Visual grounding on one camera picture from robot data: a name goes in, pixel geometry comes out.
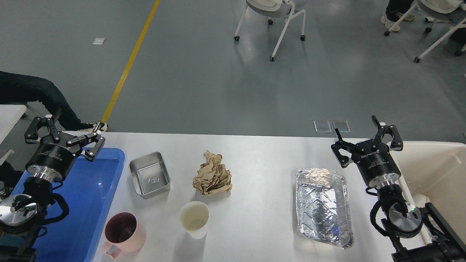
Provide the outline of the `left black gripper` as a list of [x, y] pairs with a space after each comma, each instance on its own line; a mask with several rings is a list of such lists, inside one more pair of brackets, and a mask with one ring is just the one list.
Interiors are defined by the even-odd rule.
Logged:
[[[37, 144], [39, 147], [25, 165], [31, 175], [45, 174], [49, 181], [64, 181], [68, 176], [78, 156], [83, 156], [93, 162], [104, 146], [106, 124], [98, 122], [86, 134], [75, 136], [57, 131], [55, 123], [60, 115], [49, 115], [43, 118], [35, 117], [24, 133], [27, 144]], [[49, 135], [39, 139], [39, 130], [48, 128]]]

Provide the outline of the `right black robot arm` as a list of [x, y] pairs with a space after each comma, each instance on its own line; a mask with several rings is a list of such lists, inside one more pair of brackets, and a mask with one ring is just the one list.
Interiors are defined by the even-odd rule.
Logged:
[[[366, 194], [378, 200], [370, 212], [371, 225], [388, 237], [395, 248], [395, 262], [464, 262], [465, 244], [446, 219], [428, 202], [417, 207], [406, 201], [402, 187], [397, 183], [402, 173], [391, 156], [391, 151], [401, 151], [403, 140], [395, 125], [386, 125], [371, 117], [377, 132], [373, 139], [356, 144], [344, 141], [339, 129], [331, 149], [340, 166], [355, 163], [366, 184]], [[432, 242], [425, 246], [407, 249], [400, 239], [417, 236], [423, 227], [432, 235]]]

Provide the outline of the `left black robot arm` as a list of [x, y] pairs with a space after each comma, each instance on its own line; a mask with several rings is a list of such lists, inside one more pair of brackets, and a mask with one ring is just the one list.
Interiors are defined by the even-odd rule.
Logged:
[[40, 231], [60, 222], [69, 214], [63, 196], [54, 193], [53, 182], [63, 184], [79, 156], [92, 162], [103, 148], [106, 123], [97, 122], [88, 134], [76, 136], [56, 129], [59, 113], [31, 122], [24, 134], [27, 144], [39, 144], [25, 166], [30, 174], [21, 194], [10, 195], [1, 202], [1, 230], [5, 234], [21, 237], [18, 247], [1, 246], [2, 262], [34, 262], [38, 251], [33, 245]]

